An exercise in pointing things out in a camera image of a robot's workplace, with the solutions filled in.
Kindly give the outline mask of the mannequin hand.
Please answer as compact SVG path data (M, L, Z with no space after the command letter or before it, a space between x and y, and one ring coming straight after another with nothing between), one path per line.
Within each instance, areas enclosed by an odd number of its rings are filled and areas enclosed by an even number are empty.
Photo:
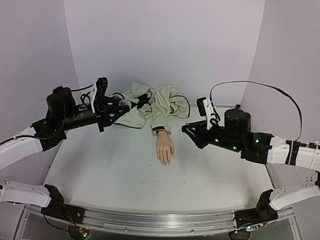
M170 135L165 130L157 132L156 155L160 163L167 167L172 162L172 156L175 154L175 146Z

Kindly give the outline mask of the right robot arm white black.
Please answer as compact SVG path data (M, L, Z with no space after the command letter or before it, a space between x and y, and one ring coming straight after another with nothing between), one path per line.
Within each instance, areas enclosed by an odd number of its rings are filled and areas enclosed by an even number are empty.
M320 171L320 144L286 140L270 133L253 132L251 116L238 106L224 113L224 125L208 111L206 120L187 123L182 132L199 149L214 145L240 154L246 161L262 165L286 165ZM238 227L266 224L278 219L278 211L295 203L320 196L320 181L306 179L301 186L287 186L264 191L256 207L234 213Z

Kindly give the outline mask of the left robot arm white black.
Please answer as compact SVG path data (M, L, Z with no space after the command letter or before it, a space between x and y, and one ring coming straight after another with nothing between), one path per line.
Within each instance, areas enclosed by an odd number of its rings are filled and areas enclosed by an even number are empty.
M128 113L132 104L116 93L105 95L108 80L100 77L88 86L89 93L76 104L69 87L58 86L46 98L45 118L0 143L0 168L4 169L28 156L46 152L66 140L67 131L97 125L100 132Z

